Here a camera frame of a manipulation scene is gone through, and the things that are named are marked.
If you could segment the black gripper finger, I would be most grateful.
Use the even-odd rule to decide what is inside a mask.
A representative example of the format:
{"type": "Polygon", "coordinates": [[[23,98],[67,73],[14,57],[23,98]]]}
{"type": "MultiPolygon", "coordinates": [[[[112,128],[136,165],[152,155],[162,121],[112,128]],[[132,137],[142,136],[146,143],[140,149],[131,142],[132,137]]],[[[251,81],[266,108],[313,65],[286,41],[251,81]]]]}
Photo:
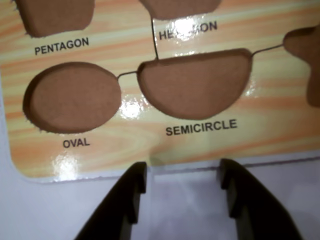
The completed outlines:
{"type": "Polygon", "coordinates": [[[147,191],[147,163],[136,162],[119,178],[85,225],[77,240],[129,240],[138,223],[140,197],[147,191]]]}
{"type": "Polygon", "coordinates": [[[219,181],[239,240],[302,239],[286,208],[243,165],[221,159],[219,181]]]}

